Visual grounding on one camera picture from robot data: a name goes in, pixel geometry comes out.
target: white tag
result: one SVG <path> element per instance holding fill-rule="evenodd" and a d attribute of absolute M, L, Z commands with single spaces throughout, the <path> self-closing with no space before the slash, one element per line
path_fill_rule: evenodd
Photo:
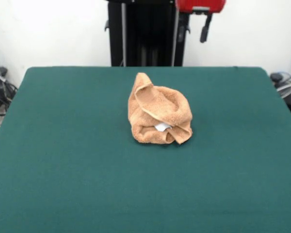
<path fill-rule="evenodd" d="M 160 124 L 158 124 L 158 125 L 156 125 L 156 126 L 154 126 L 154 127 L 155 127 L 158 131 L 160 131 L 160 132 L 164 132 L 165 129 L 168 129 L 168 128 L 172 129 L 171 126 L 168 125 L 168 124 L 166 124 L 166 123 L 160 123 Z"/>

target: table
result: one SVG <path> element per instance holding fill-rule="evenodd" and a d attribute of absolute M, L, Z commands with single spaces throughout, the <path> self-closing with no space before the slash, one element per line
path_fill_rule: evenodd
<path fill-rule="evenodd" d="M 144 145 L 137 72 L 181 91 L 183 145 Z M 30 68 L 0 129 L 0 233 L 291 233 L 291 114 L 245 67 Z"/>

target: tan terry cloth towel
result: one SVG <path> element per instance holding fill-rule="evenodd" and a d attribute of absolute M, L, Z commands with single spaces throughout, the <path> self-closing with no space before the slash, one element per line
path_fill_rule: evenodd
<path fill-rule="evenodd" d="M 178 91 L 154 86 L 149 77 L 138 73 L 128 101 L 128 117 L 133 137 L 140 143 L 185 142 L 192 136 L 192 113 L 187 99 Z M 154 126 L 166 123 L 164 132 Z"/>

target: red component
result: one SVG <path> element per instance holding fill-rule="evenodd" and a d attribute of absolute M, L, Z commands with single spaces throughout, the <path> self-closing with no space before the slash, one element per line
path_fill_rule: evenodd
<path fill-rule="evenodd" d="M 180 12 L 194 13 L 219 13 L 222 11 L 226 0 L 176 0 Z"/>

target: towel fold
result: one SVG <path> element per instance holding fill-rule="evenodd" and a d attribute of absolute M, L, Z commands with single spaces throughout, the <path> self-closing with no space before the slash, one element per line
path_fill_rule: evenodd
<path fill-rule="evenodd" d="M 192 113 L 187 99 L 177 90 L 154 86 L 138 73 L 128 101 L 128 117 L 133 137 L 140 143 L 181 144 L 192 136 Z M 163 132 L 155 126 L 171 126 Z"/>

